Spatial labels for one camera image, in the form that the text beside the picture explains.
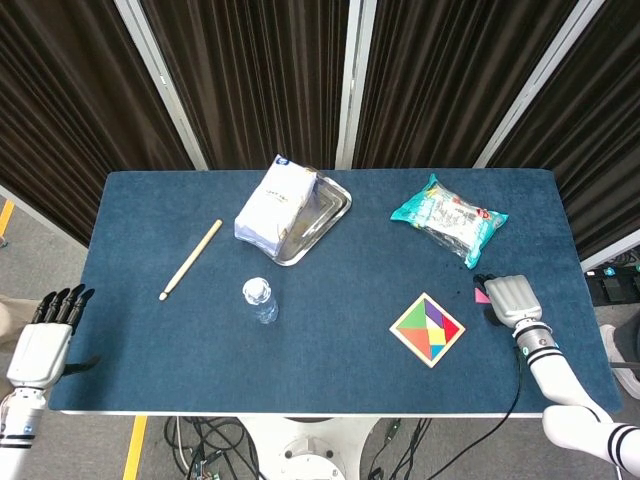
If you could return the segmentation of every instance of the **bottle cap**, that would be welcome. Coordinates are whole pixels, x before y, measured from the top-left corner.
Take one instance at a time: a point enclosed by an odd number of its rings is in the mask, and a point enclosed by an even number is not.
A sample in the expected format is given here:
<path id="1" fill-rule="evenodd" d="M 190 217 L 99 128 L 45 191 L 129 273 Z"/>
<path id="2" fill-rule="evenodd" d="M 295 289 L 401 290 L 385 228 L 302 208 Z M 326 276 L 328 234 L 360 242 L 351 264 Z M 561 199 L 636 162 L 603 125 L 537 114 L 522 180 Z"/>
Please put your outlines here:
<path id="1" fill-rule="evenodd" d="M 269 288 L 269 282 L 264 278 L 256 277 L 245 282 L 242 293 L 247 302 L 258 305 L 269 298 L 271 288 Z"/>

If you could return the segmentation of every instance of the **orange triangle piece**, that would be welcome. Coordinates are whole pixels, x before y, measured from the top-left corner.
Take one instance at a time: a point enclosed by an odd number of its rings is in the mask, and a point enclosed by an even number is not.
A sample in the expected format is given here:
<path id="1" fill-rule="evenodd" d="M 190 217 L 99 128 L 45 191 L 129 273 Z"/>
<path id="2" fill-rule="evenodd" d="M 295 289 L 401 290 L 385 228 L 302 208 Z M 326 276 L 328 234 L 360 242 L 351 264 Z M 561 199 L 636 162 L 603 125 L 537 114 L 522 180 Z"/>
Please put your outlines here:
<path id="1" fill-rule="evenodd" d="M 411 344 L 420 350 L 422 354 L 431 360 L 431 344 L 429 343 L 429 334 L 426 329 L 419 328 L 399 328 L 398 331 Z"/>

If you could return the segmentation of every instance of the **plastic water bottle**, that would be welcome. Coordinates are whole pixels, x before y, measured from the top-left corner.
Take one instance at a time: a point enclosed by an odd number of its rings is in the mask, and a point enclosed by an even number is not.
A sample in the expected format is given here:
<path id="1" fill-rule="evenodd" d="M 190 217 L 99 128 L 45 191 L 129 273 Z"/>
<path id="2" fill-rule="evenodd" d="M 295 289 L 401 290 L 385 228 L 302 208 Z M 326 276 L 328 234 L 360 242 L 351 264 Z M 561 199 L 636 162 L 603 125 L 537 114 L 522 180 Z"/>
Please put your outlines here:
<path id="1" fill-rule="evenodd" d="M 242 288 L 242 293 L 250 305 L 253 315 L 260 323 L 273 323 L 278 318 L 278 303 L 271 294 L 269 282 L 256 277 L 248 280 Z"/>

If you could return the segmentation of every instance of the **wooden tangram board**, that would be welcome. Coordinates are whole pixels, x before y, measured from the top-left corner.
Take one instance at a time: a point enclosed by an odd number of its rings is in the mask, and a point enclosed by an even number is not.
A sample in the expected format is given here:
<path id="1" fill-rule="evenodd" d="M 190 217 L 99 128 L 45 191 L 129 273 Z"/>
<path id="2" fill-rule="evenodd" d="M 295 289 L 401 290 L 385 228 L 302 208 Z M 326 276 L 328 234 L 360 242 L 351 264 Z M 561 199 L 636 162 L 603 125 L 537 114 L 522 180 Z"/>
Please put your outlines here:
<path id="1" fill-rule="evenodd" d="M 423 293 L 389 330 L 433 368 L 460 338 L 464 327 Z"/>

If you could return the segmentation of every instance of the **red triangle piece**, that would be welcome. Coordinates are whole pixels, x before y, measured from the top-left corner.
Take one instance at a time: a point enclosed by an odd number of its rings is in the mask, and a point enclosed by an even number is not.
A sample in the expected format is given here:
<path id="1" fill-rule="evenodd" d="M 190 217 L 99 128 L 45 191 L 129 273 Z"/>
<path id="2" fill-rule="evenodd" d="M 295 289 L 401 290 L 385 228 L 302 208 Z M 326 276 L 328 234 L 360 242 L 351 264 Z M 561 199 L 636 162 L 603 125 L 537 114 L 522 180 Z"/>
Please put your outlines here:
<path id="1" fill-rule="evenodd" d="M 458 330 L 460 328 L 449 317 L 444 317 L 444 338 L 447 343 L 458 333 Z"/>

